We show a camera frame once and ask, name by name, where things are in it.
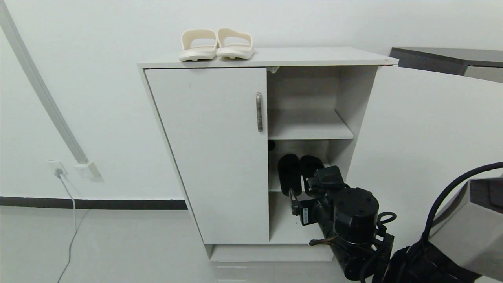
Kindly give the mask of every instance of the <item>door handle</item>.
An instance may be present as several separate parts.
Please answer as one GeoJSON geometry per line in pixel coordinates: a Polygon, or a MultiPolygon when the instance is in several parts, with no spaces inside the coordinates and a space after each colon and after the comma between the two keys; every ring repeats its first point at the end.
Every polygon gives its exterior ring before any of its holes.
{"type": "Polygon", "coordinates": [[[260,92],[257,92],[255,100],[257,103],[257,129],[262,132],[264,128],[262,127],[262,94],[260,92]]]}

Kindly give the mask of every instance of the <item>slipper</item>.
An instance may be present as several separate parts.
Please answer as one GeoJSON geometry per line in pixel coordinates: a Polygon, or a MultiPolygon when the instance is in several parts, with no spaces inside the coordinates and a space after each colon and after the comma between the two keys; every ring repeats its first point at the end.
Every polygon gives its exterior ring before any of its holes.
{"type": "Polygon", "coordinates": [[[281,192],[289,196],[288,191],[293,190],[295,195],[302,193],[300,180],[299,158],[295,154],[287,154],[278,161],[278,175],[280,177],[281,192]]]}
{"type": "Polygon", "coordinates": [[[220,48],[217,50],[217,55],[222,57],[249,59],[255,53],[253,39],[249,33],[237,32],[227,28],[219,29],[218,44],[220,48]],[[248,43],[224,44],[225,39],[228,37],[243,38],[248,41],[248,43]]]}
{"type": "Polygon", "coordinates": [[[302,179],[304,180],[304,191],[308,196],[320,197],[319,193],[309,188],[309,183],[306,179],[313,177],[318,169],[324,167],[323,162],[317,157],[306,155],[300,159],[300,171],[302,173],[302,179]]]}
{"type": "Polygon", "coordinates": [[[178,59],[180,61],[197,61],[200,59],[211,60],[215,58],[218,47],[217,35],[212,30],[188,30],[182,34],[182,48],[178,59]],[[196,39],[209,38],[214,39],[213,45],[192,46],[192,42],[196,39]]]}

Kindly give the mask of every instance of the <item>floor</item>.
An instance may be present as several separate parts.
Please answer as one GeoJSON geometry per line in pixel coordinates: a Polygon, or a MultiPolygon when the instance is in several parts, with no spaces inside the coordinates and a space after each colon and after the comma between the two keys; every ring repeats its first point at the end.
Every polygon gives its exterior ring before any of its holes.
{"type": "MultiPolygon", "coordinates": [[[[348,282],[331,262],[217,267],[186,210],[77,210],[79,223],[61,283],[348,282]]],[[[0,206],[2,283],[56,283],[73,232],[70,209],[0,206]]]]}

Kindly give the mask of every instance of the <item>plug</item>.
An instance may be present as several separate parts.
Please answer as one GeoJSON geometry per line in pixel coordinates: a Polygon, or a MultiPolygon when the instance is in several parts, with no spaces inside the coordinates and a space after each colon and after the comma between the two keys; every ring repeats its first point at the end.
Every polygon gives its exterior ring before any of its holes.
{"type": "Polygon", "coordinates": [[[54,176],[56,176],[58,179],[61,179],[62,174],[63,170],[61,168],[56,168],[56,170],[54,170],[54,176]]]}

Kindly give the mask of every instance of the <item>wall socket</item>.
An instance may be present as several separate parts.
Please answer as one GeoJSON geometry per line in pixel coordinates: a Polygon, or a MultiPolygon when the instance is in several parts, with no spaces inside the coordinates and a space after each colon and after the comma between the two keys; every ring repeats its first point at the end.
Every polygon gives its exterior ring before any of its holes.
{"type": "Polygon", "coordinates": [[[68,175],[67,170],[63,167],[63,164],[61,162],[56,161],[56,160],[47,160],[47,164],[51,168],[52,174],[54,174],[56,169],[60,168],[61,170],[63,170],[63,175],[68,175]]]}
{"type": "Polygon", "coordinates": [[[98,168],[96,167],[94,162],[89,162],[87,164],[78,164],[74,167],[81,178],[94,179],[100,176],[100,172],[98,171],[98,168]]]}

